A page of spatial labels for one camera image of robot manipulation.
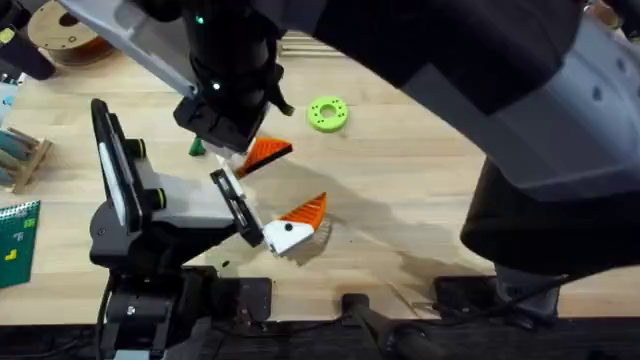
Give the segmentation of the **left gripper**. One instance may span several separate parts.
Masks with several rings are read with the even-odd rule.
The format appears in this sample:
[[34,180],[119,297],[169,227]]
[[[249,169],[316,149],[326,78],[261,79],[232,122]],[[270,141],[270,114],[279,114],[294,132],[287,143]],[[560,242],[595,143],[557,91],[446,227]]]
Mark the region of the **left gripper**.
[[[222,150],[219,163],[246,175],[244,153]],[[281,256],[309,239],[323,222],[322,192],[262,229],[229,172],[208,181],[158,173],[147,161],[132,166],[102,163],[106,200],[90,222],[90,261],[120,274],[174,272],[238,234],[252,247],[263,241]]]

